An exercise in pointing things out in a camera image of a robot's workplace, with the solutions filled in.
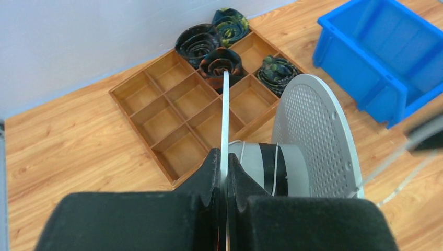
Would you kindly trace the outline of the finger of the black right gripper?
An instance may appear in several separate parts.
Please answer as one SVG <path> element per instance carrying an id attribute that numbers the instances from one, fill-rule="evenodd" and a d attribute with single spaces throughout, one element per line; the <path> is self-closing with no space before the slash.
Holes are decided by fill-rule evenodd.
<path id="1" fill-rule="evenodd" d="M 409 152 L 442 150 L 442 116 L 434 116 L 410 129 L 405 149 Z"/>

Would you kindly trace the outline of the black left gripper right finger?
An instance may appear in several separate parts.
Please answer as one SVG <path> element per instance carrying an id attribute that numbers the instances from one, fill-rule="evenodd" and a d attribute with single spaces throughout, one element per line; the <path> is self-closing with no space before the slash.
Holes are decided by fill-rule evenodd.
<path id="1" fill-rule="evenodd" d="M 365 199 L 271 196 L 228 156 L 231 250 L 397 250 L 382 212 Z"/>

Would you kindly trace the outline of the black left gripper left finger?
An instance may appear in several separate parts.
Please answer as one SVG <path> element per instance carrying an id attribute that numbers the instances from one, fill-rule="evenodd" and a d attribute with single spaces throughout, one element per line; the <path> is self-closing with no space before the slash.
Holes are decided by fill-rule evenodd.
<path id="1" fill-rule="evenodd" d="M 218 250 L 220 150 L 172 191 L 76 192 L 48 219 L 36 250 Z"/>

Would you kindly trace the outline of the grey perforated cable spool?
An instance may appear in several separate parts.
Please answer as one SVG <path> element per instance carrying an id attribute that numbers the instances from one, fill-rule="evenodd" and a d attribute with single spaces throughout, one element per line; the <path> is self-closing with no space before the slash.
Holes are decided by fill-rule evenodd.
<path id="1" fill-rule="evenodd" d="M 223 100 L 220 164 L 221 250 L 229 247 L 228 156 L 271 196 L 359 199 L 362 176 L 351 130 L 331 89 L 317 76 L 301 74 L 284 90 L 270 143 L 228 141 Z"/>

